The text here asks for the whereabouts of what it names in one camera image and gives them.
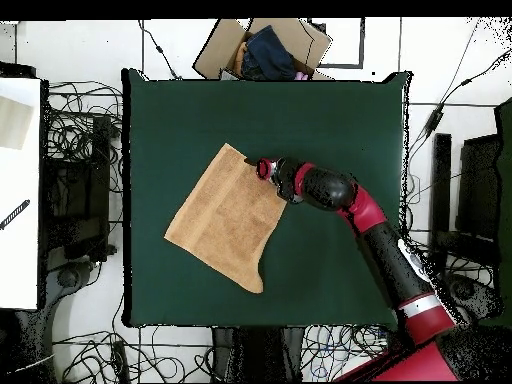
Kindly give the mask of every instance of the tangled wires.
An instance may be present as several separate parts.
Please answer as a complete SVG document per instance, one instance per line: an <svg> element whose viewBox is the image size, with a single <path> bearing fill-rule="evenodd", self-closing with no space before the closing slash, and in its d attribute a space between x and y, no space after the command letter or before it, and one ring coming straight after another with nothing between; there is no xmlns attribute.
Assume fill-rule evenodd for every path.
<svg viewBox="0 0 512 384"><path fill-rule="evenodd" d="M89 87L91 84L95 88L85 92L79 92L77 88L79 86ZM67 215L73 202L70 196L72 192L71 185L80 178L89 178L85 174L82 175L83 173L92 172L99 181L108 178L103 176L99 170L101 167L98 166L105 163L105 161L110 165L112 172L110 172L110 180L104 181L104 183L109 185L110 192L121 195L122 200L122 188L120 187L123 164L120 147L121 97L122 93L116 88L96 81L50 84L49 99L51 107L48 111L48 136L45 155L48 158L84 165L82 168L59 171L56 181L58 190L56 193L48 193L50 196L48 200L53 204L56 215ZM114 100L108 107L103 107L91 105L91 98L113 98ZM107 132L106 136L110 139L109 157L106 157L101 149L94 149L93 152L93 144L95 137L97 137L94 131L95 118L102 118L108 122L108 125L105 125L105 131ZM122 212L119 218L112 222L114 225L108 235L116 228L121 217Z"/></svg>
<svg viewBox="0 0 512 384"><path fill-rule="evenodd" d="M304 336L301 371L305 381L333 381L355 358L372 359L386 347L381 326L310 326Z"/></svg>
<svg viewBox="0 0 512 384"><path fill-rule="evenodd" d="M141 376L153 371L158 379L163 383L184 383L194 373L201 371L204 374L222 381L223 379L216 375L210 364L211 353L213 347L208 347L203 355L195 355L195 368L186 370L183 362L172 356L157 356L155 351L154 337L161 326L155 327L151 336L152 354L145 352L139 344L128 343L115 329L115 318L121 309L124 296L121 297L119 306L112 318L112 331L98 331L95 333L84 334L82 336L70 337L65 340L54 342L55 345L72 343L83 345L81 351L75 355L69 366L62 372L61 381L63 383L84 383L84 384L119 384L121 383L121 374L123 365L128 369L128 381L140 382ZM85 343L76 343L78 339L101 337L99 340L89 339ZM114 344L120 342L126 350L126 362L120 357L118 351L114 348ZM135 354L138 359L130 361ZM76 370L80 377L73 378L72 372Z"/></svg>

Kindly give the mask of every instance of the floor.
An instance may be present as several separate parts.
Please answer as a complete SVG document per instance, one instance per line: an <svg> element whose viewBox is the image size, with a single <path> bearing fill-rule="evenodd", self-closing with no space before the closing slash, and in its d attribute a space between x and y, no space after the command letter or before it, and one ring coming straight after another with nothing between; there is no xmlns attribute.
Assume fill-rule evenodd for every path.
<svg viewBox="0 0 512 384"><path fill-rule="evenodd" d="M325 22L327 33L334 40L324 62L357 63L359 19L313 18L313 22ZM185 79L198 78L191 65L214 24L214 20L144 21L144 27L152 32L173 69ZM366 18L362 69L323 68L321 72L340 80L382 81L392 72L412 71L414 76L409 93L409 134L412 142L449 86L453 88L485 70L512 47L511 26L510 20L499 18ZM466 45L467 52L459 68ZM40 78L52 83L99 81L121 90L120 70L130 67L142 70L150 79L170 78L165 61L155 50L151 39L147 35L142 36L137 21L21 22L17 27L0 24L0 60L32 65ZM94 84L83 84L83 91L90 87ZM460 149L464 140L495 133L493 107L510 97L510 62L502 63L450 97L437 132L452 134L452 175L460 170ZM107 96L90 100L91 106L108 107L112 103L113 99ZM418 150L411 164L411 172L416 176L415 181L420 181L421 190L430 184L431 141L428 139ZM457 178L453 178L452 199L456 198L457 186ZM411 206L415 229L428 228L428 193L428 189L423 191L415 199L419 202ZM111 220L118 220L120 198L116 194L111 196ZM452 205L452 228L455 214L456 202ZM415 233L413 238L426 242L425 233ZM119 252L103 265L95 284L61 302L53 327L54 341L111 329L112 317L119 307L122 308L123 242L120 226L113 230L109 241ZM156 327L140 331L125 328L121 324L120 313L116 315L114 325L128 343L135 346L140 342L143 351L152 355L152 335ZM72 343L55 345L54 362L59 376L89 339L77 338ZM194 356L204 354L205 346L209 344L211 333L208 328L162 327L154 334L156 356L176 357L187 371L196 367ZM135 351L128 350L127 355L132 363L138 361ZM356 358L347 364L345 371L364 360ZM160 367L165 375L173 375L178 365L164 361ZM83 372L84 369L77 367L69 377L79 379ZM313 371L306 370L305 379L319 378L313 378ZM192 373L186 379L187 382L208 380L209 377L202 372ZM141 375L140 381L157 382L161 379L150 370Z"/></svg>

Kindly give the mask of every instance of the wire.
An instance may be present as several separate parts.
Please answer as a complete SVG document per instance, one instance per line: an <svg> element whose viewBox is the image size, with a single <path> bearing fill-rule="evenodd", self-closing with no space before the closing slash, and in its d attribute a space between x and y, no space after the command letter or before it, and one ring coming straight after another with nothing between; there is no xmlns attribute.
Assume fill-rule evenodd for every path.
<svg viewBox="0 0 512 384"><path fill-rule="evenodd" d="M171 71L171 74L173 76L174 79L176 80L179 80L179 79L182 79L181 77L178 77L178 75L176 75L176 73L174 72L174 70L171 68L171 65L169 63L169 61L167 60L167 57L165 56L164 54L164 50L158 45L158 43L155 41L155 38L153 37L153 34L151 34L151 32L149 32L146 28L144 28L142 26L142 22L140 20L137 21L139 23L139 28L142 32L145 32L146 34L148 34L150 37L151 37L151 41L153 41L153 44L155 45L155 48L156 48L156 51L158 53L160 53L164 59L165 59L165 63L167 63L167 67L169 68L169 71Z"/></svg>
<svg viewBox="0 0 512 384"><path fill-rule="evenodd" d="M96 281L98 281L98 279L100 278L100 274L101 274L101 267L103 266L103 262L100 262L100 266L98 267L98 274L96 275L96 279L88 284L85 285L85 287L89 287L89 286L92 286Z"/></svg>
<svg viewBox="0 0 512 384"><path fill-rule="evenodd" d="M312 331L316 331L315 338L311 338ZM374 325L310 326L303 339L301 371L309 367L313 381L332 381L354 357L381 355L388 332Z"/></svg>
<svg viewBox="0 0 512 384"><path fill-rule="evenodd" d="M416 138L416 140L414 141L414 143L411 145L410 147L410 151L411 151L411 155L409 156L409 160L408 160L408 163L407 163L407 176L408 178L410 178L412 180L412 187L411 187L411 190L407 190L406 191L406 196L411 196L412 195L412 198L417 197L417 201L416 202L411 202L412 201L412 198L409 199L409 201L407 202L406 204L406 208L410 205L410 204L418 204L421 202L421 193L424 191L421 189L421 186L420 186L420 179L413 175L411 173L411 163L412 163L412 160L413 158L415 157L415 155L418 153L418 151L421 149L421 147L423 147L423 145L427 142L427 140L429 139L431 133L437 128L437 125L439 124L439 121L442 117L442 109L445 105L445 103L447 102L447 100L450 98L450 96L457 90L459 89L460 87L463 87L464 85L467 85L469 84L470 82L472 82L473 80L475 80L476 78L482 76L482 75L485 75L489 70L493 69L496 69L499 64L501 62L503 62L504 60L506 60L506 58L508 56L510 56L510 53L512 52L512 49L509 49L507 51L505 51L504 53L502 53L500 56L498 56L493 62L492 64L487 68L485 69L484 71L480 72L479 74L475 75L474 77L472 78L468 78L464 81L462 81L459 85L457 85L453 90L451 90L449 92L448 95L446 95L446 93L450 90L451 86L453 85L453 82L455 81L455 78L459 72L459 69L461 67L461 64L462 64L462 61L466 55L466 52L468 50L468 47L469 47L469 44L471 43L471 40L473 39L473 36L475 34L475 30L478 26L478 23L480 21L481 18L478 18L477 22L475 23L475 26L473 28L473 31L471 32L471 35L468 39L468 42L466 43L466 47L464 49L464 52L462 54L462 57L459 61L459 64L457 66L457 69L455 71L455 74L450 82L450 85L448 86L448 88L446 89L445 93L443 94L443 96L441 97L441 101L439 102L439 104L435 107L434 111L432 112L432 114L430 115L429 119L426 121L425 125L423 126L423 128L421 129L420 133L418 134L418 137ZM419 146L413 151L413 148L416 146L417 143L420 142L420 140L423 140ZM418 180L418 193L414 194L414 190L416 188L416 183L414 181L414 178L417 178ZM409 209L409 216L411 217L411 221L412 221L412 211ZM410 230L412 228L412 222L410 222L408 225L406 225L406 227L408 228L408 230Z"/></svg>
<svg viewBox="0 0 512 384"><path fill-rule="evenodd" d="M42 364L50 359L52 359L53 357L55 356L55 353L50 355L50 356L47 356L46 358L44 359L41 359L40 361L37 361L37 362L34 362L33 364L30 364L30 365L27 365L26 367L23 367L23 368L18 368L17 370L14 370L14 371L11 371L11 372L7 372L6 375L10 375L10 374L14 374L16 372L20 372L20 371L24 371L26 369L29 369L29 368L32 368L32 367L35 367L39 364Z"/></svg>

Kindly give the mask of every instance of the green tablecloth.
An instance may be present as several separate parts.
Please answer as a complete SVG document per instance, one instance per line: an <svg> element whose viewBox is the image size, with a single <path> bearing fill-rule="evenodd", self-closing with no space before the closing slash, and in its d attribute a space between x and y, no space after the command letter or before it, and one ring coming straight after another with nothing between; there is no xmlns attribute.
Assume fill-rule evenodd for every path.
<svg viewBox="0 0 512 384"><path fill-rule="evenodd" d="M286 207L260 261L262 294L243 290L164 233L224 143L250 157L289 155L350 172L398 226L407 74L379 84L144 81L134 70L128 76L125 322L394 327L350 229L334 213Z"/></svg>

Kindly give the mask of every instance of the towel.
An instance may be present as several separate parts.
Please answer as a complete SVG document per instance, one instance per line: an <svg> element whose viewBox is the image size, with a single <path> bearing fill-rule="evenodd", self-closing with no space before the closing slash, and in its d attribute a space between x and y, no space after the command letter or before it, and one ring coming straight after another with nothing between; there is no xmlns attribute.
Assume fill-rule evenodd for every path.
<svg viewBox="0 0 512 384"><path fill-rule="evenodd" d="M258 263L286 202L224 144L172 220L165 239L252 293L263 292Z"/></svg>

